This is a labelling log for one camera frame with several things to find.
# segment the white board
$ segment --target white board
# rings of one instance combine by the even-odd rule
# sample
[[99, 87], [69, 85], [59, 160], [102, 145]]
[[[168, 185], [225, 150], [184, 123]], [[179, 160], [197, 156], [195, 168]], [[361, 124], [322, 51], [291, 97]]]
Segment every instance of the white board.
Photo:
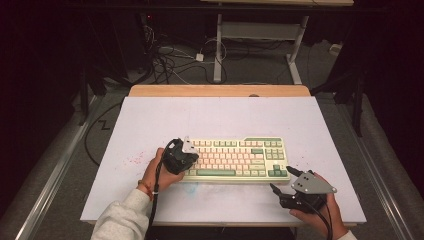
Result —
[[[82, 221], [96, 221], [136, 187], [158, 147], [174, 138], [282, 137], [289, 165], [313, 170], [338, 189], [346, 223], [366, 222], [313, 97], [128, 97], [125, 99]], [[284, 193], [289, 186], [277, 184]], [[159, 194], [157, 225], [296, 225], [269, 184], [177, 183]]]

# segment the desk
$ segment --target desk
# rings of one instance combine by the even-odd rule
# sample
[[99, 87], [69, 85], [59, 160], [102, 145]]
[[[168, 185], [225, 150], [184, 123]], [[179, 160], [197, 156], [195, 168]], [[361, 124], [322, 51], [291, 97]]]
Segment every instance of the desk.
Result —
[[[183, 97], [193, 91], [197, 97]], [[219, 92], [226, 97], [211, 97]], [[294, 92], [301, 96], [293, 97]], [[268, 97], [244, 97], [251, 94], [268, 94]], [[246, 119], [249, 119], [248, 128], [241, 124]], [[133, 87], [122, 105], [81, 220], [95, 222], [108, 204], [123, 200], [142, 177], [156, 148], [165, 146], [171, 139], [185, 135], [232, 138], [242, 134], [283, 137], [292, 166], [313, 169], [338, 188], [336, 198], [346, 224], [366, 221], [318, 104], [314, 97], [308, 96], [305, 87], [196, 85]], [[278, 186], [284, 192], [294, 192], [289, 185]], [[280, 207], [268, 184], [176, 183], [160, 193], [154, 224], [297, 226], [302, 223]]]
[[[202, 0], [207, 2], [217, 2], [239, 4], [272, 4], [272, 5], [305, 5], [305, 6], [352, 6], [353, 0]], [[249, 39], [271, 39], [271, 40], [294, 40], [291, 54], [286, 55], [287, 64], [294, 84], [302, 84], [299, 71], [296, 67], [296, 56], [302, 43], [303, 34], [309, 16], [303, 16], [300, 24], [262, 24], [246, 22], [224, 22], [222, 14], [218, 14], [216, 33], [216, 57], [214, 66], [213, 81], [221, 82], [222, 69], [222, 38], [249, 38]]]

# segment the keyboard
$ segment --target keyboard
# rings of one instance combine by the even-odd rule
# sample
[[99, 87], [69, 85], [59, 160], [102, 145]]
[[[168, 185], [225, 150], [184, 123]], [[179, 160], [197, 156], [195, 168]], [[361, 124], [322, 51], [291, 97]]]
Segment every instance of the keyboard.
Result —
[[191, 139], [199, 159], [183, 182], [289, 182], [282, 138]]

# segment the person's right hand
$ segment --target person's right hand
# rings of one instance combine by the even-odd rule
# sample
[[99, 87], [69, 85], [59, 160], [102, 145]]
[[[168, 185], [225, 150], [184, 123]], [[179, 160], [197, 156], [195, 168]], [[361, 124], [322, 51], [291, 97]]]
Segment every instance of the person's right hand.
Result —
[[[325, 180], [323, 177], [321, 177], [317, 173], [315, 173], [314, 175]], [[344, 236], [348, 232], [348, 230], [343, 224], [342, 216], [340, 214], [340, 208], [339, 208], [339, 205], [337, 205], [337, 202], [333, 193], [327, 194], [327, 206], [328, 206], [328, 209], [330, 210], [330, 215], [331, 215], [331, 222], [333, 227], [333, 239], [339, 239], [342, 236]], [[295, 216], [296, 218], [302, 220], [303, 222], [311, 225], [321, 235], [323, 235], [324, 237], [327, 237], [328, 235], [327, 227], [317, 214], [304, 213], [297, 209], [291, 209], [289, 213]], [[329, 213], [326, 206], [320, 209], [320, 213], [324, 216], [324, 218], [330, 224]]]
[[[156, 168], [162, 158], [162, 153], [164, 149], [158, 148], [156, 151], [156, 156], [153, 158], [144, 172], [144, 176], [142, 181], [144, 184], [139, 184], [138, 189], [147, 193], [146, 186], [153, 190], [155, 182], [156, 182]], [[159, 191], [163, 191], [168, 188], [171, 184], [181, 181], [184, 177], [184, 172], [181, 172], [178, 175], [172, 174], [166, 170], [165, 166], [162, 166], [159, 174]]]

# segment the person's left hand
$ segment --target person's left hand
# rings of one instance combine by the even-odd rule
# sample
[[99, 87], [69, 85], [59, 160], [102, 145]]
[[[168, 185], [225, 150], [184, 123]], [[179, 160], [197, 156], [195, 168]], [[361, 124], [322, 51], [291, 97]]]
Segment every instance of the person's left hand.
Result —
[[[162, 157], [164, 149], [158, 148], [156, 151], [156, 156], [153, 158], [144, 172], [144, 176], [142, 181], [146, 184], [150, 190], [154, 189], [155, 181], [156, 181], [156, 167], [158, 166], [160, 159]], [[167, 187], [169, 187], [172, 183], [179, 182], [184, 177], [184, 172], [181, 172], [178, 175], [172, 174], [166, 170], [166, 167], [162, 165], [160, 169], [159, 175], [159, 191], [163, 191]], [[137, 189], [147, 193], [147, 189], [143, 184], [139, 184]]]

